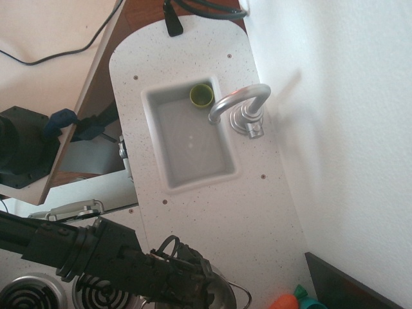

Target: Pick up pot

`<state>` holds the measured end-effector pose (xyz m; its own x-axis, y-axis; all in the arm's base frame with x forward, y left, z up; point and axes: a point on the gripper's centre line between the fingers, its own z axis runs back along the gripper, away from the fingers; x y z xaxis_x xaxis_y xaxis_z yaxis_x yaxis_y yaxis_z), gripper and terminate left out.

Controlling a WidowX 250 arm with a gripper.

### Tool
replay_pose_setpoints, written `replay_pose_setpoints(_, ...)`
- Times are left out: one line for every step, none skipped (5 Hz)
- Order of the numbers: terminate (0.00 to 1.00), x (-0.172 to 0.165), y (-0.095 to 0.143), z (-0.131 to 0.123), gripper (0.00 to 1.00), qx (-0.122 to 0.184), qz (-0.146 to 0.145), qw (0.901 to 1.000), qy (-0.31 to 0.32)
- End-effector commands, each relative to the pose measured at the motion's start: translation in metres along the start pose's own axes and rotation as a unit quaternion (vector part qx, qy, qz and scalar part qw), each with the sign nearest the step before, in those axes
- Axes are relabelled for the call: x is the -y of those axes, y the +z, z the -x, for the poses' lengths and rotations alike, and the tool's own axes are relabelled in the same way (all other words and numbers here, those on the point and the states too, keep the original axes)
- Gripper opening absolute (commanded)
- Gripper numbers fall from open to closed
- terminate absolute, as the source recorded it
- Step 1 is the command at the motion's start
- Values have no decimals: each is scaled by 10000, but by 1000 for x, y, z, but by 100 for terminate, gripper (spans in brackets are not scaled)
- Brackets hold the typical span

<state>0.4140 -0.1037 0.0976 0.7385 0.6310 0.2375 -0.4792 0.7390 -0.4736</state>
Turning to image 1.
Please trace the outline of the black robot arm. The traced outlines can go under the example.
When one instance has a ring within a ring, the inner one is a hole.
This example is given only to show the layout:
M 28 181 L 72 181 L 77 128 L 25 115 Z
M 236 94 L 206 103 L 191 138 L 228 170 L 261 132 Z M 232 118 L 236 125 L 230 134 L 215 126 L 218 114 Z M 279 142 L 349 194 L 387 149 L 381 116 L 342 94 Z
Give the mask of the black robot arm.
M 98 217 L 91 226 L 21 218 L 1 213 L 1 248 L 53 267 L 65 282 L 90 275 L 121 291 L 180 308 L 209 308 L 215 275 L 208 260 L 188 245 L 173 255 L 142 251 L 136 232 Z

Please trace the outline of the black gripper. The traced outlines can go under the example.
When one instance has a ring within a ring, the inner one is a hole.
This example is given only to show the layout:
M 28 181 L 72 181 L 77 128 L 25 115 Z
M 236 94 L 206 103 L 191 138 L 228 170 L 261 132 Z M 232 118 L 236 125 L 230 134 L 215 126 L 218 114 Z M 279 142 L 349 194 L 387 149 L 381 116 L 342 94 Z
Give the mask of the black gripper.
M 123 289 L 130 294 L 179 308 L 209 308 L 214 300 L 208 291 L 214 281 L 209 260 L 176 236 L 148 254 L 123 248 L 120 257 L 126 267 Z

